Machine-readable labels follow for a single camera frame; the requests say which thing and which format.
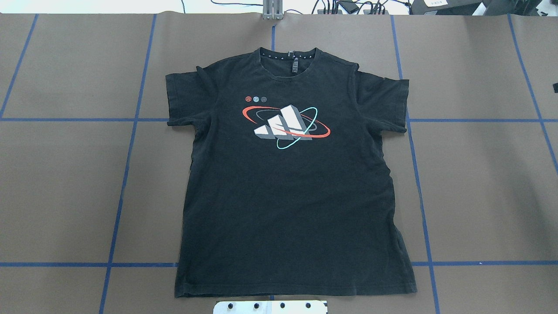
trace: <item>t-shirt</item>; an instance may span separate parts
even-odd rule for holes
[[[261,47],[166,86],[196,129],[175,297],[416,292],[382,153],[408,80]]]

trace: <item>shirt's right sleeve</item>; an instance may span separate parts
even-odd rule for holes
[[[213,110],[217,100],[215,80],[207,69],[165,76],[169,99],[169,126],[199,125]]]

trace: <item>white paper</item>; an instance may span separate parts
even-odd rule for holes
[[[429,8],[448,5],[447,0],[424,0],[424,3],[426,3],[426,6]]]

